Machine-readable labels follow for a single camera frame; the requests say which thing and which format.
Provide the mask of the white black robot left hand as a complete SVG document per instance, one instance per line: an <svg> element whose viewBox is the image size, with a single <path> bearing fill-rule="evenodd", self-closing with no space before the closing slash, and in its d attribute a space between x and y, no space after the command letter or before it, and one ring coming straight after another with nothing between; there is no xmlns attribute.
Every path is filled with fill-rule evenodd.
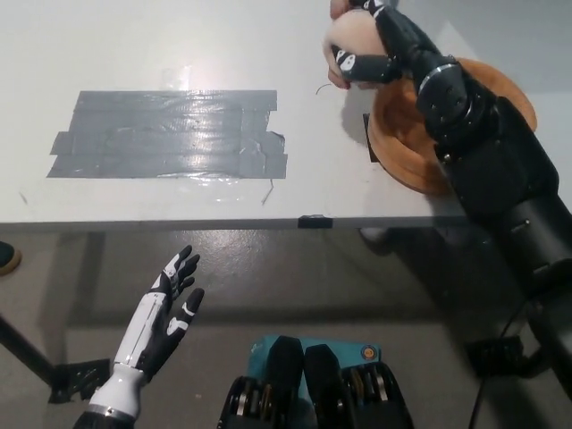
<svg viewBox="0 0 572 429"><path fill-rule="evenodd" d="M188 245L167 263L142 296L123 335L114 363L143 373L150 381L178 347L191 325L205 291L195 288L172 311L179 296L192 287L200 255Z"/></svg>

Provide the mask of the person's bare hand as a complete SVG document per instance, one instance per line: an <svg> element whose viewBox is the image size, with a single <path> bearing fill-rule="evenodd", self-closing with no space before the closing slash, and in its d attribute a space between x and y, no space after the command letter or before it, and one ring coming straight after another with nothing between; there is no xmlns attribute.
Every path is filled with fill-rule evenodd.
<svg viewBox="0 0 572 429"><path fill-rule="evenodd" d="M328 78L338 88L349 89L350 84L342 78L339 66L336 63L336 54L332 52L334 45L350 51L352 48L352 20L349 11L352 4L348 0L335 0L330 2L330 17L332 24L325 33L323 42L324 57L328 65Z"/></svg>

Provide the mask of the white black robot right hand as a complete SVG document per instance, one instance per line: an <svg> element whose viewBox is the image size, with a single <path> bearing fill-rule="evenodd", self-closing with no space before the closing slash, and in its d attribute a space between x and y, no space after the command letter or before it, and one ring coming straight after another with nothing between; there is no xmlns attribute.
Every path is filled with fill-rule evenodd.
<svg viewBox="0 0 572 429"><path fill-rule="evenodd" d="M352 48L332 47L343 79L387 84L408 77L418 92L465 86L460 63L443 55L408 16L386 1L350 3Z"/></svg>

